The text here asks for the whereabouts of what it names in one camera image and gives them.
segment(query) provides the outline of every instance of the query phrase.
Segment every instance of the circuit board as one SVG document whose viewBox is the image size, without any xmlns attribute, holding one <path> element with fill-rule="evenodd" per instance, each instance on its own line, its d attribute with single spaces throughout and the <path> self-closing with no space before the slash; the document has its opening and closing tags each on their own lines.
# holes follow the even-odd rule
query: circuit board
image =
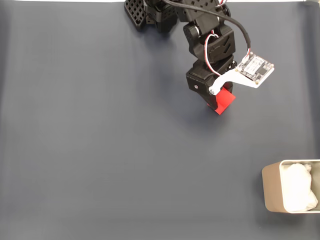
<svg viewBox="0 0 320 240">
<path fill-rule="evenodd" d="M 236 69 L 242 75 L 258 83 L 273 68 L 274 65 L 272 63 L 251 52 L 249 56 L 242 60 Z"/>
</svg>

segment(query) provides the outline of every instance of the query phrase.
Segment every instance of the red object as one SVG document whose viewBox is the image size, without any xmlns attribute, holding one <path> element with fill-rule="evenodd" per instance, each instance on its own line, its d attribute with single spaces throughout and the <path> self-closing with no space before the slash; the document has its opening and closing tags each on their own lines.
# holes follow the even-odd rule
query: red object
<svg viewBox="0 0 320 240">
<path fill-rule="evenodd" d="M 217 114 L 221 115 L 224 110 L 226 110 L 226 108 L 236 99 L 236 96 L 223 87 L 215 96 L 215 99 L 218 105 L 215 111 Z"/>
</svg>

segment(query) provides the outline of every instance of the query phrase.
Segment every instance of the table surface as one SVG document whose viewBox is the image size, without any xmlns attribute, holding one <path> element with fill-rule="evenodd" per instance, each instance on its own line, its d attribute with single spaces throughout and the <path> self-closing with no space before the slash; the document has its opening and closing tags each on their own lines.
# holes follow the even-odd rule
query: table surface
<svg viewBox="0 0 320 240">
<path fill-rule="evenodd" d="M 188 89 L 185 23 L 139 33 L 123 3 L 0 7 L 1 240 L 319 239 L 320 215 L 266 210 L 261 175 L 320 158 L 316 3 L 229 4 L 275 71 L 235 85 L 221 116 Z"/>
</svg>

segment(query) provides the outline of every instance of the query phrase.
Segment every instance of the wire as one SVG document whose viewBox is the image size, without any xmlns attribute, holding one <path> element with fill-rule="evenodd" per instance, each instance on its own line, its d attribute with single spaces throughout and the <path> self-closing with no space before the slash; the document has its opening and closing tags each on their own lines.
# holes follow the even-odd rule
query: wire
<svg viewBox="0 0 320 240">
<path fill-rule="evenodd" d="M 221 76 L 220 73 L 218 73 L 217 71 L 215 71 L 213 69 L 213 67 L 211 66 L 210 62 L 209 62 L 209 59 L 208 59 L 208 41 L 210 39 L 210 37 L 215 37 L 215 38 L 219 38 L 219 36 L 217 34 L 214 34 L 214 31 L 212 30 L 211 31 L 211 34 L 209 34 L 205 41 L 204 41 L 204 60 L 205 60 L 205 63 L 206 65 L 208 66 L 208 68 L 211 70 L 211 72 L 213 72 L 214 74 L 218 75 L 218 76 Z"/>
<path fill-rule="evenodd" d="M 211 77 L 211 76 L 213 76 L 213 75 L 215 75 L 215 73 L 214 73 L 214 72 L 211 72 L 211 73 L 209 73 L 208 75 L 206 75 L 206 76 L 203 78 L 203 80 L 207 80 L 209 77 Z"/>
<path fill-rule="evenodd" d="M 225 5 L 227 3 L 228 0 L 221 0 L 219 5 L 215 6 L 216 9 L 222 7 L 223 5 Z"/>
<path fill-rule="evenodd" d="M 188 4 L 182 4 L 182 3 L 178 3 L 178 2 L 174 2 L 174 1 L 171 1 L 171 0 L 162 0 L 164 3 L 168 4 L 168 5 L 171 5 L 173 7 L 176 7 L 176 8 L 182 8 L 182 9 L 190 9 L 190 10 L 195 10 L 195 11 L 199 11 L 199 12 L 203 12 L 203 13 L 206 13 L 206 14 L 211 14 L 211 15 L 214 15 L 216 17 L 219 17 L 220 19 L 223 19 L 223 20 L 226 20 L 234 25 L 236 25 L 242 32 L 243 36 L 244 36 L 244 39 L 245 39 L 245 42 L 248 46 L 248 49 L 251 48 L 251 41 L 250 41 L 250 38 L 249 38 L 249 35 L 246 31 L 246 29 L 244 28 L 244 26 L 241 25 L 240 22 L 238 22 L 237 20 L 229 17 L 229 16 L 226 16 L 224 14 L 219 14 L 215 11 L 210 11 L 210 10 L 206 10 L 206 9 L 203 9 L 201 7 L 198 7 L 198 6 L 192 6 L 192 5 L 188 5 Z"/>
</svg>

